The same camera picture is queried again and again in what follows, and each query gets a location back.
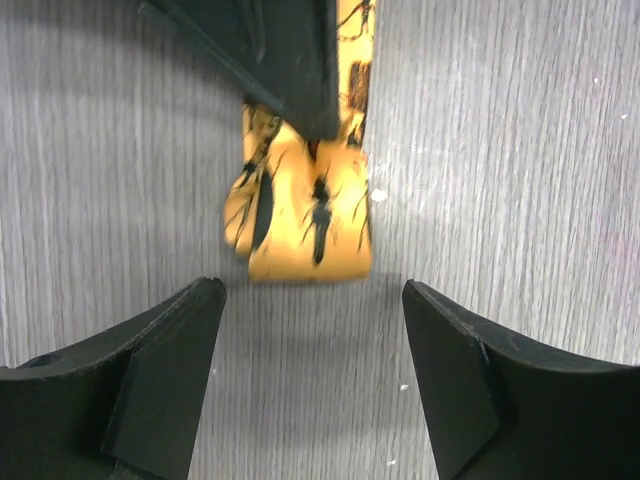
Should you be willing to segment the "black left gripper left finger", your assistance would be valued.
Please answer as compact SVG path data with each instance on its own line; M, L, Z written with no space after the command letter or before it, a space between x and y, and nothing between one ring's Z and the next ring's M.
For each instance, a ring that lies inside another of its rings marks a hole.
M1 370L5 479L188 476L226 289L199 278L149 310Z

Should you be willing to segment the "yellow beetle print tie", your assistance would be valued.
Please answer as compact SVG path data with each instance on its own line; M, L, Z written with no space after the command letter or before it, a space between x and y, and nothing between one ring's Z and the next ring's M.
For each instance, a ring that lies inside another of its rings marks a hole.
M334 282L372 265L363 151L376 4L340 1L336 139L304 139L261 106L243 107L244 165L224 206L224 235L251 280Z

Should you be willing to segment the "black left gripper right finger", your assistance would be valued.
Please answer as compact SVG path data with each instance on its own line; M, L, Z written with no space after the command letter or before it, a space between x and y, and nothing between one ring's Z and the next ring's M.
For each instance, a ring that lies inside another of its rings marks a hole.
M638 477L637 367L533 340L415 280L402 304L440 478Z

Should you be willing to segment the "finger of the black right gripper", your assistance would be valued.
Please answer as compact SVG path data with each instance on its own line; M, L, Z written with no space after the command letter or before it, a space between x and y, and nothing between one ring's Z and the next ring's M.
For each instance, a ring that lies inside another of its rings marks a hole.
M336 138L337 5L333 1L146 1L160 22L200 51L246 100L306 140Z

